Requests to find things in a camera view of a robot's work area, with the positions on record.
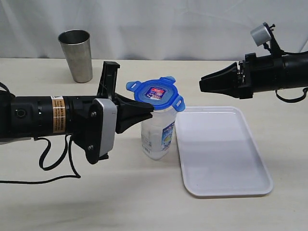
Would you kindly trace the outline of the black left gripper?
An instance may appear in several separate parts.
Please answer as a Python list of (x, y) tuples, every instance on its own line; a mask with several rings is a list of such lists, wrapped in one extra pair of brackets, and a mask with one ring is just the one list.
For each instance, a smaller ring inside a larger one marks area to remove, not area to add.
[(66, 132), (80, 137), (112, 137), (153, 117), (154, 107), (116, 93), (120, 64), (104, 61), (97, 94), (65, 96)]

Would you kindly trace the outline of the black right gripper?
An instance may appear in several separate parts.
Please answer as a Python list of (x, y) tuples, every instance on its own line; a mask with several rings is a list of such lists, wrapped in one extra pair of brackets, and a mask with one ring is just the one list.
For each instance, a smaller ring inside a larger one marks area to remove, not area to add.
[(200, 91), (250, 99), (254, 93), (278, 90), (284, 87), (282, 57), (274, 58), (271, 55), (257, 57), (255, 53), (249, 53), (245, 55), (240, 69), (243, 71), (243, 76), (238, 88), (233, 86), (238, 80), (238, 65), (237, 62), (234, 62), (222, 70), (201, 77)]

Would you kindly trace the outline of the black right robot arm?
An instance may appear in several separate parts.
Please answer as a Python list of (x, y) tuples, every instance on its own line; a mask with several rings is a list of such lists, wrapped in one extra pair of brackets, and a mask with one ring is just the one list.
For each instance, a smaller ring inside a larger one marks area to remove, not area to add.
[(199, 81), (201, 92), (250, 99), (254, 93), (308, 87), (308, 55), (245, 55), (243, 61), (206, 75)]

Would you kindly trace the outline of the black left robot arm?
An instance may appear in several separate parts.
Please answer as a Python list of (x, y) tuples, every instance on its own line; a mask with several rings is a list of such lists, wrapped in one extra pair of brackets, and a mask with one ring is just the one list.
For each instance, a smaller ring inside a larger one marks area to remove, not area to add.
[(105, 61), (95, 95), (15, 96), (0, 92), (0, 140), (72, 135), (84, 146), (111, 144), (115, 134), (152, 118), (154, 107), (116, 93), (117, 62)]

